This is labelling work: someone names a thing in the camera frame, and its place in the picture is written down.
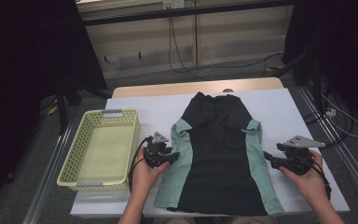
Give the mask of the large black curtain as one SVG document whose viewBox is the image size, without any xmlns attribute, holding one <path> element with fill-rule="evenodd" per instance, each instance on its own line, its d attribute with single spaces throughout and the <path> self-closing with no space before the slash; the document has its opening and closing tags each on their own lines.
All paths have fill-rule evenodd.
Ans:
<svg viewBox="0 0 358 224">
<path fill-rule="evenodd" d="M 21 159 L 40 102 L 106 86 L 76 0 L 0 0 L 0 189 Z"/>
</svg>

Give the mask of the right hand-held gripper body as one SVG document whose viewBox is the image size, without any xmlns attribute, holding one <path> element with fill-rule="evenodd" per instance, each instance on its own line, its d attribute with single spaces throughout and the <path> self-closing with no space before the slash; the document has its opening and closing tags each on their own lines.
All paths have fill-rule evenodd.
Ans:
<svg viewBox="0 0 358 224">
<path fill-rule="evenodd" d="M 304 175 L 313 164 L 313 158 L 310 155 L 311 147 L 326 147 L 326 143 L 318 142 L 307 137 L 296 135 L 283 143 L 283 153 L 286 159 L 294 165 L 291 171 L 296 175 Z"/>
</svg>

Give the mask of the black and green shirt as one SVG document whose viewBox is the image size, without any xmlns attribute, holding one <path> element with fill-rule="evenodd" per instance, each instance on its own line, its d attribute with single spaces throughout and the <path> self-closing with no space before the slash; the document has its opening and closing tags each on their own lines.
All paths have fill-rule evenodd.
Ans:
<svg viewBox="0 0 358 224">
<path fill-rule="evenodd" d="M 162 176 L 156 207 L 229 216 L 283 212 L 261 147 L 261 123 L 239 97 L 197 93 L 171 138 L 179 158 Z"/>
</svg>

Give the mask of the beige wooden cabinet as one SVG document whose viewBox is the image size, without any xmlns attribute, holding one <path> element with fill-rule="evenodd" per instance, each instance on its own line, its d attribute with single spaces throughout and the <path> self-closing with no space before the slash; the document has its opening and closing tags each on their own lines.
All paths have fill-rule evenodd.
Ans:
<svg viewBox="0 0 358 224">
<path fill-rule="evenodd" d="M 76 0 L 82 19 L 162 10 L 163 0 Z M 185 6 L 251 0 L 185 0 Z M 105 78 L 262 58 L 283 51 L 293 6 L 268 7 L 86 28 Z"/>
</svg>

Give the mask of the person's right hand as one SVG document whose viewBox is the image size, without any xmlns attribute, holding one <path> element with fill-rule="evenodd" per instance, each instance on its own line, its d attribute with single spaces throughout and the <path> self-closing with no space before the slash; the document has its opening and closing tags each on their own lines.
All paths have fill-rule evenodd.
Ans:
<svg viewBox="0 0 358 224">
<path fill-rule="evenodd" d="M 332 205 L 327 197 L 323 178 L 313 169 L 304 175 L 296 175 L 284 167 L 279 170 L 294 182 L 299 193 L 314 211 L 326 211 Z"/>
</svg>

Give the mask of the yellow plastic basket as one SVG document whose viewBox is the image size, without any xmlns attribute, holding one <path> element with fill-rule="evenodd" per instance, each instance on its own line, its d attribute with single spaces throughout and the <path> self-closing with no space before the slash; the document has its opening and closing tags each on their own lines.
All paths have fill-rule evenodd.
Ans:
<svg viewBox="0 0 358 224">
<path fill-rule="evenodd" d="M 140 121 L 134 108 L 91 110 L 77 128 L 57 184 L 72 190 L 127 190 Z"/>
</svg>

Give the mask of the aluminium floor rail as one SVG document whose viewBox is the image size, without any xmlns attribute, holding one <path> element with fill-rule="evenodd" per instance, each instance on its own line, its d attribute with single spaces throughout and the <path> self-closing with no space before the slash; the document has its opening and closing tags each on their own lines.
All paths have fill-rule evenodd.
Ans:
<svg viewBox="0 0 358 224">
<path fill-rule="evenodd" d="M 356 140 L 358 142 L 358 119 L 354 117 L 348 107 L 342 107 L 333 94 L 322 93 L 323 111 L 317 112 L 313 103 L 312 93 L 308 87 L 298 87 L 300 96 L 309 108 L 310 112 L 304 117 L 306 124 L 318 124 L 327 136 L 325 150 L 334 148 L 348 168 L 353 179 L 358 184 L 358 160 L 353 152 L 358 148 L 351 148 L 347 142 Z M 327 108 L 334 108 L 336 116 L 328 118 L 325 115 Z"/>
<path fill-rule="evenodd" d="M 54 175 L 56 173 L 56 170 L 58 169 L 58 163 L 62 157 L 64 148 L 72 132 L 72 128 L 73 128 L 73 124 L 70 123 L 66 128 L 64 128 L 60 132 L 59 138 L 52 152 L 51 158 L 49 159 L 48 166 L 37 187 L 36 193 L 26 212 L 22 224 L 37 224 L 37 221 L 41 215 L 45 201 L 48 197 L 48 193 L 52 185 Z"/>
</svg>

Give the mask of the white wall socket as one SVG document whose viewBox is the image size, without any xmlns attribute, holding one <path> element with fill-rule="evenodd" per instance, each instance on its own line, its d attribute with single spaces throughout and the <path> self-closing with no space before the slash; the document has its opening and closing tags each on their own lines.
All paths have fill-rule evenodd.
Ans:
<svg viewBox="0 0 358 224">
<path fill-rule="evenodd" d="M 164 9 L 177 9 L 185 6 L 185 0 L 163 0 Z"/>
</svg>

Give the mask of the black tripod stand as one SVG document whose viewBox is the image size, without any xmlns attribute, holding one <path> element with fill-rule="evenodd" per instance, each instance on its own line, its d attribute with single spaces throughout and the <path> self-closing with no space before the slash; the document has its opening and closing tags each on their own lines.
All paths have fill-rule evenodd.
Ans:
<svg viewBox="0 0 358 224">
<path fill-rule="evenodd" d="M 63 134 L 68 126 L 65 102 L 68 102 L 70 105 L 79 105 L 82 101 L 79 93 L 77 92 L 78 90 L 86 91 L 105 100 L 110 98 L 110 95 L 107 93 L 92 88 L 91 86 L 74 79 L 66 77 L 59 78 L 56 84 L 56 99 L 61 124 L 60 134 Z"/>
</svg>

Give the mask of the person's beige trousers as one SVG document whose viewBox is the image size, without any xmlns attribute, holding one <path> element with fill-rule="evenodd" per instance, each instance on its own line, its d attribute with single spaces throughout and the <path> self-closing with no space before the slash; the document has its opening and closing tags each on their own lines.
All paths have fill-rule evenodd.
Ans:
<svg viewBox="0 0 358 224">
<path fill-rule="evenodd" d="M 155 217 L 152 224 L 279 224 L 274 217 Z"/>
</svg>

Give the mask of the person's left hand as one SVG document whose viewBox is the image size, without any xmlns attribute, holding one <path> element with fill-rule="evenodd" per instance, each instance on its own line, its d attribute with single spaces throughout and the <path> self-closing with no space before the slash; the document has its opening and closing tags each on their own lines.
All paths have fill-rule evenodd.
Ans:
<svg viewBox="0 0 358 224">
<path fill-rule="evenodd" d="M 157 168 L 151 168 L 144 158 L 145 147 L 141 147 L 137 155 L 136 163 L 132 174 L 131 195 L 147 198 L 149 191 L 156 185 L 158 177 L 169 167 L 168 162 L 164 162 Z"/>
</svg>

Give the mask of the black horizontal bar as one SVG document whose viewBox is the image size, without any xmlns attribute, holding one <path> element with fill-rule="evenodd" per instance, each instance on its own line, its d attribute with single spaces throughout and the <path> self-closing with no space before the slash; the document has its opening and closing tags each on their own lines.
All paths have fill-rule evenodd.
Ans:
<svg viewBox="0 0 358 224">
<path fill-rule="evenodd" d="M 260 9 L 268 7 L 285 7 L 294 5 L 298 0 L 251 0 L 250 2 L 241 2 L 233 4 L 212 5 L 204 7 L 188 7 L 179 9 L 162 9 L 150 12 L 139 12 L 124 15 L 110 15 L 91 17 L 83 19 L 82 26 L 103 25 L 111 23 L 122 23 L 130 21 L 147 21 L 164 18 L 174 18 L 183 16 L 193 16 L 201 14 L 221 13 L 239 10 Z"/>
</svg>

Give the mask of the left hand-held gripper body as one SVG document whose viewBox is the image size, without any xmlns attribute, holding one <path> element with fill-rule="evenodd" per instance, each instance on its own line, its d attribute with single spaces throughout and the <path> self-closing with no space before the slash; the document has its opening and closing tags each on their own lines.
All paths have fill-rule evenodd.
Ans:
<svg viewBox="0 0 358 224">
<path fill-rule="evenodd" d="M 144 159 L 151 168 L 159 167 L 164 162 L 172 163 L 171 149 L 167 146 L 168 138 L 155 132 L 147 141 Z"/>
</svg>

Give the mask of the black metal stand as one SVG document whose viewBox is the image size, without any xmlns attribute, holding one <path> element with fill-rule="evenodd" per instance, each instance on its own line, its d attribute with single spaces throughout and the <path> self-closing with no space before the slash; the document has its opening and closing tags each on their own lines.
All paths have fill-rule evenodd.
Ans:
<svg viewBox="0 0 358 224">
<path fill-rule="evenodd" d="M 296 85 L 310 84 L 312 89 L 313 103 L 317 112 L 323 111 L 322 101 L 322 76 L 320 63 L 312 49 L 306 49 L 294 58 L 289 64 L 273 74 L 281 77 L 291 71 Z"/>
</svg>

